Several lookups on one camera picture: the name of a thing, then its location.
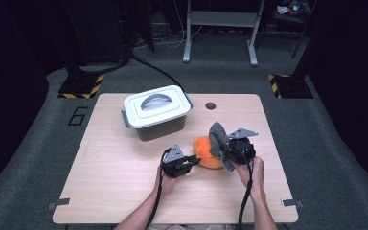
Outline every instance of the orange cloth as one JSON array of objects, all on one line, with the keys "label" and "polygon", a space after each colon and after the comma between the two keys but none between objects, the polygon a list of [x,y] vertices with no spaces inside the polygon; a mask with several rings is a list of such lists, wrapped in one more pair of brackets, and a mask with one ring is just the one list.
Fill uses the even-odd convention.
[{"label": "orange cloth", "polygon": [[196,158],[200,158],[199,165],[208,169],[220,169],[223,167],[220,159],[211,153],[211,140],[209,136],[195,137],[193,142],[194,154]]}]

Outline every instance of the white lid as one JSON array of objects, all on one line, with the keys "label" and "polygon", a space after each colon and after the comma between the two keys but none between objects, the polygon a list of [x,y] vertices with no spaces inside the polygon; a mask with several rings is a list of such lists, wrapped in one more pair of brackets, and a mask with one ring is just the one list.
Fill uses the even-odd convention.
[{"label": "white lid", "polygon": [[128,96],[124,105],[127,120],[135,128],[161,124],[184,116],[191,110],[187,97],[176,85]]}]

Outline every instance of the forearm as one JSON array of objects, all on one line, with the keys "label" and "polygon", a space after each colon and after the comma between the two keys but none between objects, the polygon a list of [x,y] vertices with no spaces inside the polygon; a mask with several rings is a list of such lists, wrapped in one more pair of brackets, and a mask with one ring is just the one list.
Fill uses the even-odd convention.
[{"label": "forearm", "polygon": [[157,192],[153,191],[115,230],[144,230],[149,221],[156,197]]},{"label": "forearm", "polygon": [[260,194],[250,195],[253,202],[255,229],[256,230],[274,230],[277,229],[273,216],[268,209],[267,201],[265,198],[265,192]]}]

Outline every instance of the gray cloth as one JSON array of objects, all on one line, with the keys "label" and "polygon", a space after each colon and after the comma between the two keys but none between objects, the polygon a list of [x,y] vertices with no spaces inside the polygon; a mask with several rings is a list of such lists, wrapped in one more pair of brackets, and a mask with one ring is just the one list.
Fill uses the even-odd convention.
[{"label": "gray cloth", "polygon": [[151,225],[146,230],[235,230],[235,225]]},{"label": "gray cloth", "polygon": [[220,159],[223,167],[227,171],[233,171],[235,167],[232,165],[231,161],[226,158],[226,155],[223,152],[225,149],[228,148],[229,143],[229,138],[226,135],[226,131],[223,126],[220,123],[215,122],[210,128],[209,137],[211,140],[212,155]]}]

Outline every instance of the storage box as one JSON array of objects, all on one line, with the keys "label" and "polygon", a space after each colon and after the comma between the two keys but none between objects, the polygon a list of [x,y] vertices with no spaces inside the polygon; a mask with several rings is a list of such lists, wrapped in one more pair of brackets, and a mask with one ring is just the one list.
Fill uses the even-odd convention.
[{"label": "storage box", "polygon": [[176,85],[131,95],[124,101],[122,117],[126,127],[136,129],[140,140],[149,141],[184,128],[193,105]]}]

